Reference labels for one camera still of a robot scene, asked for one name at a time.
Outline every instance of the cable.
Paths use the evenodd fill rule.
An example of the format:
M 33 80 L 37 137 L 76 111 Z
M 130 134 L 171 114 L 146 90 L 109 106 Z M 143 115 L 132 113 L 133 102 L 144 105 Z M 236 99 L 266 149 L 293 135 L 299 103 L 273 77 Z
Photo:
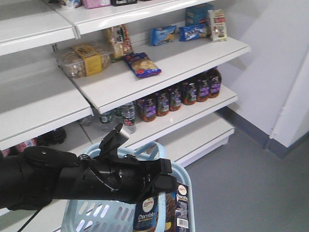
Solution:
M 26 223 L 17 231 L 17 232 L 21 232 L 33 219 L 35 216 L 37 216 L 37 214 L 41 211 L 42 209 L 37 210 L 29 219 L 28 221 L 26 221 Z

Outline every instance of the vinyl floor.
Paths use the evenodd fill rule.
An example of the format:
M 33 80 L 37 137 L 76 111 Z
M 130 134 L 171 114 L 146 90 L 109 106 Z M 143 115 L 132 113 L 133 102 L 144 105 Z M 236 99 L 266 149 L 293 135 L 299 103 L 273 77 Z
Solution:
M 196 232 L 309 232 L 309 137 L 279 159 L 236 130 L 186 170 Z

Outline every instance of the robotic arm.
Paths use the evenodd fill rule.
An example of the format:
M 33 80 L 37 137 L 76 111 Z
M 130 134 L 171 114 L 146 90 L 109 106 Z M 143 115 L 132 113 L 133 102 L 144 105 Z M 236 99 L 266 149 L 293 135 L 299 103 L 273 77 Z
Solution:
M 175 190 L 170 160 L 118 157 L 118 147 L 129 138 L 122 126 L 101 141 L 100 154 L 94 158 L 44 146 L 0 158 L 0 208 L 38 210 L 52 199 L 137 203 Z

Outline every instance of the light blue plastic basket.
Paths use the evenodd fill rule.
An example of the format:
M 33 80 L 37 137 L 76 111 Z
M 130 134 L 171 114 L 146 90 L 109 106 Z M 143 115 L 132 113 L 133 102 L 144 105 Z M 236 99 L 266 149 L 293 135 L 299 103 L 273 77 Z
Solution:
M 145 151 L 154 148 L 150 154 Z M 90 146 L 84 154 L 95 157 L 99 154 L 99 144 Z M 139 160 L 155 160 L 165 158 L 165 148 L 157 143 L 150 142 L 136 150 L 120 147 L 118 156 L 126 154 L 136 156 Z M 195 232 L 193 195 L 190 177 L 187 171 L 175 162 L 172 162 L 172 175 L 177 180 L 189 186 L 189 222 L 190 232 Z M 163 232 L 165 228 L 166 206 L 165 193 L 158 197 L 159 219 L 155 232 Z M 132 232 L 135 204 L 118 201 L 69 200 L 62 221 L 61 232 Z

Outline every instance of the store shelf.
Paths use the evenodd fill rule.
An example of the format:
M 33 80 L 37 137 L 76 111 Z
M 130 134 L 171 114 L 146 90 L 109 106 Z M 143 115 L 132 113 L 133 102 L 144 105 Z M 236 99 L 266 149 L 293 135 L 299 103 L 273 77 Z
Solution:
M 165 146 L 168 159 L 186 167 L 226 144 L 233 133 L 233 126 L 210 114 L 159 138 L 159 143 Z
M 82 127 L 77 122 L 72 122 L 64 126 L 64 129 L 67 133 L 67 138 L 64 143 L 49 145 L 50 148 L 71 152 L 79 156 L 92 145 Z
M 41 0 L 0 4 L 0 56 L 75 38 L 72 25 Z
M 106 6 L 95 9 L 79 7 L 72 11 L 65 10 L 59 4 L 52 7 L 71 22 L 80 34 L 86 34 L 123 23 L 129 23 L 152 16 L 169 13 L 210 0 L 155 0 L 138 1 L 125 6 Z
M 242 42 L 208 40 L 175 41 L 158 47 L 144 45 L 135 52 L 146 52 L 162 73 L 137 78 L 124 61 L 112 64 L 101 73 L 74 79 L 76 86 L 101 113 L 144 97 L 195 74 L 220 65 L 250 51 Z
M 0 150 L 92 114 L 59 68 L 0 79 Z
M 152 122 L 143 122 L 136 116 L 136 132 L 124 144 L 125 147 L 136 149 L 148 142 L 167 135 L 186 126 L 214 111 L 237 101 L 237 94 L 222 86 L 218 97 L 194 105 L 183 105 L 178 111 L 169 112 L 166 116 L 156 117 Z M 106 133 L 101 130 L 97 117 L 90 127 L 84 127 L 92 143 L 99 143 Z

